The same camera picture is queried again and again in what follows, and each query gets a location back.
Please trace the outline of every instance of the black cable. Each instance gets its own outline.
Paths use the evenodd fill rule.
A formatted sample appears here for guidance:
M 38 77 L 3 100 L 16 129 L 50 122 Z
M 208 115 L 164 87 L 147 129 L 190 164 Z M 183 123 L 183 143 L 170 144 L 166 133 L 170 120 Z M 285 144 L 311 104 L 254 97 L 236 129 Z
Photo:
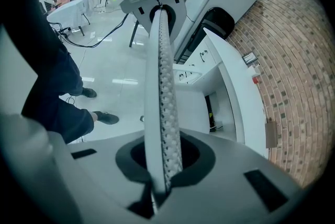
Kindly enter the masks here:
M 126 14 L 125 17 L 123 18 L 123 20 L 113 29 L 111 30 L 101 41 L 97 42 L 96 44 L 92 45 L 92 46 L 83 46 L 81 44 L 77 44 L 77 43 L 74 43 L 73 41 L 71 41 L 68 36 L 64 33 L 64 30 L 63 30 L 63 27 L 62 27 L 62 24 L 60 23 L 54 23 L 54 22 L 49 22 L 49 24 L 52 24 L 52 25 L 59 25 L 60 27 L 60 31 L 59 33 L 60 34 L 63 34 L 64 36 L 64 39 L 71 45 L 73 46 L 77 46 L 77 47 L 85 47 L 85 48 L 95 48 L 97 47 L 105 38 L 107 38 L 109 35 L 111 35 L 114 31 L 116 31 L 118 28 L 122 27 L 122 25 L 124 24 L 124 22 L 126 21 L 127 17 L 128 17 L 129 14 Z
M 68 97 L 68 98 L 65 100 L 65 102 L 66 102 L 66 103 L 69 103 L 69 104 L 71 104 L 71 105 L 74 105 L 74 104 L 75 104 L 75 100 L 74 100 L 74 98 L 73 98 L 72 96 Z

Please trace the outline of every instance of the sneaker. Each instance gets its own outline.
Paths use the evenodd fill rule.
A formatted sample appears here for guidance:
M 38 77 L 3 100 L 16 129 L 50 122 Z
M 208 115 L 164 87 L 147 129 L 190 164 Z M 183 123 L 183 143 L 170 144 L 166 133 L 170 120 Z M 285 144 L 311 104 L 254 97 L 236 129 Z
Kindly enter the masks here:
M 97 94 L 93 89 L 83 87 L 83 91 L 81 93 L 81 96 L 85 96 L 85 97 L 88 97 L 88 98 L 93 98 L 93 97 L 96 97 Z
M 114 125 L 119 121 L 119 117 L 113 114 L 102 113 L 101 111 L 94 111 L 94 113 L 98 116 L 98 121 L 107 125 Z

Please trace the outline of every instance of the black pants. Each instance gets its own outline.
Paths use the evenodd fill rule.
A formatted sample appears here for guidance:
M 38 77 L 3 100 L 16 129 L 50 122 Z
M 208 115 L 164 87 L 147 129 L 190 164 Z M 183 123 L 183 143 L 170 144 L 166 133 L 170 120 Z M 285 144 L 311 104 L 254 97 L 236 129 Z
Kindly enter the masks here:
M 61 134 L 65 143 L 92 132 L 94 122 L 91 114 L 59 98 L 66 93 L 79 96 L 83 90 L 79 70 L 66 47 L 59 49 L 56 65 L 48 77 L 30 117 L 40 122 L 47 131 Z

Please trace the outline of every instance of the curved brick wall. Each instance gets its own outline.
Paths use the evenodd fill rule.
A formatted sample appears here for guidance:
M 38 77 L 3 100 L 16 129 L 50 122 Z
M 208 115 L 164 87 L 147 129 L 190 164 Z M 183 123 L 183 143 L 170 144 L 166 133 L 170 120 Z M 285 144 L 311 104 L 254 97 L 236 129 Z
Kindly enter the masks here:
M 258 0 L 227 41 L 261 64 L 266 116 L 277 122 L 269 158 L 302 186 L 323 170 L 334 140 L 335 42 L 318 0 Z

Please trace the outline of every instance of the power cord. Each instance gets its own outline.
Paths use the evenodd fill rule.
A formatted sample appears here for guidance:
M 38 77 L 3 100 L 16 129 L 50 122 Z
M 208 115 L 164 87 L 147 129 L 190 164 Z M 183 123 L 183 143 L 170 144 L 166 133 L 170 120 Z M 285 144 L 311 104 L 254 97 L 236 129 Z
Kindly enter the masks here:
M 116 31 L 118 28 L 122 27 L 122 25 L 124 24 L 124 22 L 126 21 L 127 17 L 129 14 L 126 14 L 125 17 L 123 18 L 123 20 L 119 23 L 119 25 L 117 25 L 113 30 L 111 30 L 101 41 L 97 42 L 96 44 L 92 45 L 92 46 L 83 46 L 82 44 L 77 44 L 72 42 L 68 36 L 64 33 L 62 24 L 60 23 L 54 23 L 54 22 L 49 22 L 49 24 L 52 25 L 59 25 L 60 30 L 58 31 L 59 34 L 63 35 L 63 39 L 66 40 L 69 44 L 73 45 L 73 46 L 77 46 L 77 47 L 85 47 L 85 48 L 95 48 L 97 47 L 105 38 L 107 38 L 109 35 L 111 35 L 114 31 Z
M 216 130 L 219 130 L 220 128 L 222 128 L 223 126 L 220 126 L 220 127 L 218 127 L 218 128 L 216 128 L 216 126 L 213 126 L 213 127 L 211 127 L 210 128 L 210 132 L 214 132 L 214 131 L 216 131 Z

